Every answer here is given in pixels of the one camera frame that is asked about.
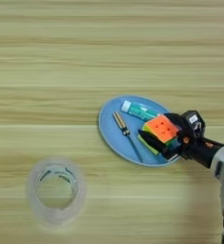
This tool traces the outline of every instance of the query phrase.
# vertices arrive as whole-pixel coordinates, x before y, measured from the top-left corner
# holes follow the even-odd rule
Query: screwdriver
[[[129,141],[131,142],[131,145],[132,145],[132,147],[133,147],[133,149],[134,149],[134,151],[135,151],[137,157],[139,158],[140,162],[143,162],[143,158],[142,158],[142,156],[141,156],[139,150],[137,149],[137,147],[136,147],[134,141],[133,141],[132,138],[131,138],[131,132],[130,132],[130,130],[128,129],[127,125],[125,124],[125,122],[124,122],[124,120],[123,120],[123,118],[122,118],[122,115],[121,115],[119,112],[115,112],[115,113],[113,114],[113,117],[114,117],[114,119],[115,119],[115,121],[116,121],[118,127],[121,129],[123,135],[127,136],[128,139],[129,139]]]

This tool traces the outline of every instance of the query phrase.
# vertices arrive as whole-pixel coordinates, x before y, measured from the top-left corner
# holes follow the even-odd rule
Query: blue plate
[[[144,104],[145,106],[151,108],[155,112],[158,113],[166,113],[170,112],[165,107],[159,105],[158,103],[153,102],[152,100],[133,96],[126,95],[117,97],[111,101],[109,101],[100,111],[99,114],[99,129],[101,134],[107,144],[120,156],[125,159],[144,166],[149,167],[162,167],[167,166],[175,162],[178,157],[174,161],[168,161],[161,154],[154,155],[148,148],[146,148],[138,139],[138,130],[141,129],[144,125],[144,121],[133,117],[127,113],[121,112],[122,104],[125,100],[130,102]],[[131,142],[129,139],[124,136],[121,130],[118,128],[112,114],[114,112],[121,112],[122,117],[124,118],[125,123],[127,124],[129,130],[131,131],[131,137],[143,156],[143,162],[141,162],[134,151]]]

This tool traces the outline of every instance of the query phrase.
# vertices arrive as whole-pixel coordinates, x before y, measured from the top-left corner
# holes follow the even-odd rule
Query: clear tape
[[[71,184],[74,197],[64,209],[45,206],[38,196],[38,188],[51,175],[58,175]],[[65,157],[51,157],[37,163],[28,178],[27,197],[36,217],[48,224],[58,226],[73,221],[81,210],[86,196],[86,184],[81,172]]]

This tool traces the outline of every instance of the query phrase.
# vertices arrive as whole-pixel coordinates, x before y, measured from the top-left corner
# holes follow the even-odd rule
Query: wooden table
[[[216,244],[219,183],[195,162],[114,154],[97,114],[121,94],[197,109],[224,143],[224,0],[0,0],[0,244]],[[40,228],[34,164],[71,158],[88,183],[67,229]]]

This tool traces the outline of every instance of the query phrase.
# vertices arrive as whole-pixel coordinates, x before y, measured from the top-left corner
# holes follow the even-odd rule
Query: orange cube face
[[[176,137],[179,129],[166,116],[159,115],[146,123],[147,129],[151,131],[160,141],[166,143]]]

